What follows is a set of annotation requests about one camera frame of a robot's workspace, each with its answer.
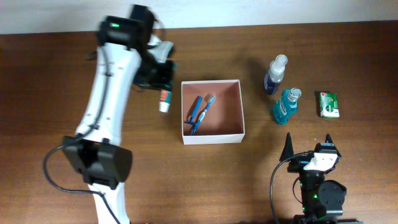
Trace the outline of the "Colgate toothpaste tube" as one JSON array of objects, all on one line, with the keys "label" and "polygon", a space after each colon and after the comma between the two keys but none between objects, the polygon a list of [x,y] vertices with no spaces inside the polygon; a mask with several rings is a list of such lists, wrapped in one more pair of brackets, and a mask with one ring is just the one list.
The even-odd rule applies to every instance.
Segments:
[{"label": "Colgate toothpaste tube", "polygon": [[160,101],[159,101],[159,111],[163,113],[168,113],[170,108],[172,92],[167,90],[162,90],[160,92]]}]

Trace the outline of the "blue Listerine mouthwash bottle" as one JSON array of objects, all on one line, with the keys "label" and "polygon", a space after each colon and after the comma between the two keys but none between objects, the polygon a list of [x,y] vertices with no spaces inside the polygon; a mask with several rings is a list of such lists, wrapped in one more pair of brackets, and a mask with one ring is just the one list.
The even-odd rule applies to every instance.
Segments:
[{"label": "blue Listerine mouthwash bottle", "polygon": [[299,88],[285,89],[279,101],[273,107],[274,118],[277,124],[286,124],[289,118],[298,110],[298,100],[302,92]]}]

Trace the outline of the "blue disposable razor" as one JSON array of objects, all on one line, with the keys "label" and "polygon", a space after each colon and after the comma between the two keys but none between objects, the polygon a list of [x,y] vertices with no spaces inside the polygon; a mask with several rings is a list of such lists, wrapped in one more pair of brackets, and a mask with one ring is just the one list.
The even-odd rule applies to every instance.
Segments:
[{"label": "blue disposable razor", "polygon": [[192,126],[195,125],[194,122],[194,118],[197,114],[197,111],[200,107],[201,101],[202,101],[202,97],[201,96],[197,96],[197,98],[195,99],[194,103],[192,104],[192,107],[190,108],[189,112],[188,112],[188,119],[185,121],[186,124],[190,124]]}]

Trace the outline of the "blue toothbrush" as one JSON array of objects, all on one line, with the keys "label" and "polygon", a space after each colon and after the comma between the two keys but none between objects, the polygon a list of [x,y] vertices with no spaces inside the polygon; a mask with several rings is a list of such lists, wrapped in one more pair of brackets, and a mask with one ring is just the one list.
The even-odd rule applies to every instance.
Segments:
[{"label": "blue toothbrush", "polygon": [[196,132],[196,130],[198,129],[200,123],[203,121],[206,112],[208,111],[208,109],[210,108],[210,106],[215,102],[216,100],[216,96],[215,95],[211,95],[207,101],[207,105],[205,107],[205,109],[200,113],[200,115],[198,116],[198,119],[195,123],[195,125],[193,126],[192,130],[190,131],[190,136],[193,136]]}]

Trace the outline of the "clear pump bottle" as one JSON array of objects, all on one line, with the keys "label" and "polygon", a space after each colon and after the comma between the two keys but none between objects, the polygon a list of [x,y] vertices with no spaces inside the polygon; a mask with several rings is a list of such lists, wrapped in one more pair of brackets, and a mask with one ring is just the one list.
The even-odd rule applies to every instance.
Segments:
[{"label": "clear pump bottle", "polygon": [[280,54],[270,63],[269,69],[264,77],[264,90],[268,95],[273,95],[283,80],[285,66],[288,58]]}]

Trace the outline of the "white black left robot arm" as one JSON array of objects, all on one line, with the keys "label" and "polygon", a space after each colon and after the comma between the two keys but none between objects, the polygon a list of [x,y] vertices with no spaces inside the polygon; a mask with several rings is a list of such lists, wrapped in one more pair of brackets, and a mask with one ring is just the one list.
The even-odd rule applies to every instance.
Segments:
[{"label": "white black left robot arm", "polygon": [[121,147],[124,113],[132,85],[160,92],[159,110],[168,112],[176,64],[174,43],[153,33],[158,20],[135,4],[129,17],[106,16],[96,33],[96,74],[85,115],[62,152],[88,185],[99,223],[130,223],[125,182],[133,153]]}]

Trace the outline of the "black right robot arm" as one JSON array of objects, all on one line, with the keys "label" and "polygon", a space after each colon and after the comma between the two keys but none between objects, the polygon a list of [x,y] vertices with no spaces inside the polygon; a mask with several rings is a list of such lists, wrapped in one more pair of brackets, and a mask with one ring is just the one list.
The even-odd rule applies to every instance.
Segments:
[{"label": "black right robot arm", "polygon": [[335,180],[326,180],[325,175],[335,169],[341,154],[329,134],[314,150],[294,153],[290,134],[286,135],[281,163],[287,162],[287,172],[297,173],[300,182],[303,213],[295,215],[294,224],[355,224],[356,219],[341,219],[347,189]]}]

